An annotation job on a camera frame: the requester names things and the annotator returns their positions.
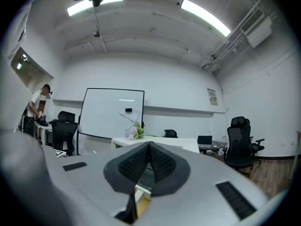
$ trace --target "whiteboard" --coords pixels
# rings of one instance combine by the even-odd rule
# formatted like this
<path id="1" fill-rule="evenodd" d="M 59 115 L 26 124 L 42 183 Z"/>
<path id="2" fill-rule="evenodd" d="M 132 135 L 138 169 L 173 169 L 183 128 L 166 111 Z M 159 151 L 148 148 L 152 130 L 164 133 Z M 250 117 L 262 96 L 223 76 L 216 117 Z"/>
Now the whiteboard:
<path id="1" fill-rule="evenodd" d="M 125 112 L 126 108 L 140 112 L 136 118 L 142 125 L 143 103 L 142 90 L 88 88 L 80 113 L 79 132 L 95 137 L 124 137 L 126 128 L 134 122 L 119 112 Z"/>

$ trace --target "black office chair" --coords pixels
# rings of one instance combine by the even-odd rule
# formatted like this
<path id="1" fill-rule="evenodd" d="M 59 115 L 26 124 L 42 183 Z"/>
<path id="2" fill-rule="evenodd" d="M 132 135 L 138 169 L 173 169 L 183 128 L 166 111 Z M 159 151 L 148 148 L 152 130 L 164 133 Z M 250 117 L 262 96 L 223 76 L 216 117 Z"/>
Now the black office chair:
<path id="1" fill-rule="evenodd" d="M 164 130 L 165 131 L 165 136 L 164 137 L 169 137 L 169 138 L 178 138 L 177 133 L 175 130 Z"/>
<path id="2" fill-rule="evenodd" d="M 58 120 L 52 121 L 52 147 L 63 151 L 64 141 L 67 143 L 67 150 L 64 150 L 68 156 L 74 152 L 73 136 L 78 124 L 75 123 L 75 114 L 61 111 L 57 116 Z"/>
<path id="3" fill-rule="evenodd" d="M 252 149 L 250 145 L 250 130 L 244 117 L 233 118 L 227 129 L 229 149 L 223 148 L 225 163 L 235 170 L 251 167 L 253 169 Z M 250 177 L 250 173 L 241 172 Z"/>
<path id="4" fill-rule="evenodd" d="M 250 134 L 251 134 L 251 126 L 250 126 L 250 120 L 246 118 L 246 123 L 247 123 L 247 126 L 250 130 Z M 254 158 L 255 156 L 255 153 L 257 153 L 258 151 L 261 151 L 264 149 L 264 146 L 260 145 L 260 142 L 264 141 L 264 139 L 259 139 L 259 140 L 256 140 L 257 143 L 252 143 L 251 142 L 251 139 L 253 137 L 250 137 L 250 144 L 251 144 L 251 148 L 252 148 L 252 157 L 253 157 L 253 161 L 258 161 L 259 165 L 261 164 L 261 160 L 260 159 L 256 159 Z"/>

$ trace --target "black slot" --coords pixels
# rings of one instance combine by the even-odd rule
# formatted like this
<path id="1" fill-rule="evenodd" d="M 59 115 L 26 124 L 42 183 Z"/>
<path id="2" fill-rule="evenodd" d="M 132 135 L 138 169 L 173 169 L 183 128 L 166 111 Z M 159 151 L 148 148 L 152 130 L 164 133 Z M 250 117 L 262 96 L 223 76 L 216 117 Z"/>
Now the black slot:
<path id="1" fill-rule="evenodd" d="M 71 171 L 71 170 L 74 170 L 74 169 L 77 169 L 77 168 L 82 168 L 86 165 L 87 164 L 85 162 L 77 162 L 77 163 L 74 163 L 74 164 L 69 164 L 69 165 L 63 166 L 63 168 L 64 168 L 65 171 Z"/>
<path id="2" fill-rule="evenodd" d="M 230 182 L 219 183 L 215 186 L 230 204 L 240 220 L 245 219 L 256 211 L 249 201 Z"/>

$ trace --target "air conditioner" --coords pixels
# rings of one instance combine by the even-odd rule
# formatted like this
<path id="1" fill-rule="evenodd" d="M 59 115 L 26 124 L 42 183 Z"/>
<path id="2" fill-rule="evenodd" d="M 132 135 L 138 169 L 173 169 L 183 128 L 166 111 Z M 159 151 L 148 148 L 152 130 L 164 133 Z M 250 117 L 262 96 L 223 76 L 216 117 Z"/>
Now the air conditioner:
<path id="1" fill-rule="evenodd" d="M 271 18 L 257 9 L 242 23 L 240 30 L 255 48 L 272 33 L 271 25 Z"/>

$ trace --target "vent grille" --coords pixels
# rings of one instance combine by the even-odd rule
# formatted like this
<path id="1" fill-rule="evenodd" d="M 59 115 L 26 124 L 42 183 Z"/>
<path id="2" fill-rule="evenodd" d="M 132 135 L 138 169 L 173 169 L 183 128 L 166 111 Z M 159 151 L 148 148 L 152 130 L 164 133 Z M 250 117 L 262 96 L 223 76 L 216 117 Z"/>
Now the vent grille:
<path id="1" fill-rule="evenodd" d="M 82 168 L 84 166 L 86 166 L 87 164 L 85 162 L 78 162 L 78 163 L 74 163 L 74 164 L 69 164 L 66 166 L 63 166 L 65 171 L 71 171 L 71 170 L 75 170 L 77 168 Z"/>
<path id="2" fill-rule="evenodd" d="M 248 29 L 250 29 L 252 27 L 253 24 L 255 24 L 260 17 L 263 15 L 263 12 L 258 9 L 256 10 L 256 12 L 254 12 L 246 21 L 245 23 L 240 27 L 240 29 L 243 32 L 246 32 Z"/>
<path id="3" fill-rule="evenodd" d="M 248 200 L 245 199 L 245 197 L 230 182 L 219 183 L 215 186 L 230 204 L 240 220 L 245 219 L 256 211 Z"/>

